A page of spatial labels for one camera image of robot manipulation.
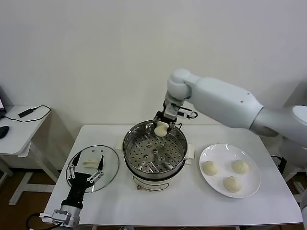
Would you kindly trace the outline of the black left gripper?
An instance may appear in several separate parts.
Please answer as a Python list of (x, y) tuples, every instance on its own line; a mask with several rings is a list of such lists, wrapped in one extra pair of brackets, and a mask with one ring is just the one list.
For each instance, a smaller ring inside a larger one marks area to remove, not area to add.
[(87, 188), (93, 186), (103, 176), (104, 156), (101, 156), (96, 172), (92, 175), (76, 172), (75, 168), (79, 162), (81, 151), (74, 155), (67, 166), (67, 178), (70, 179), (71, 188), (68, 196), (62, 201), (62, 205), (83, 208), (83, 197)]

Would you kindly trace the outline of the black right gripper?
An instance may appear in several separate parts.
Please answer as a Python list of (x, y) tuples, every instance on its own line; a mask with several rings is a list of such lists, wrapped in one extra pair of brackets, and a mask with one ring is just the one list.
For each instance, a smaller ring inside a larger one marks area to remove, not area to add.
[(158, 111), (153, 118), (153, 122), (164, 120), (164, 122), (169, 122), (169, 132), (175, 128), (177, 123), (177, 114), (179, 108), (174, 105), (167, 105), (164, 111)]

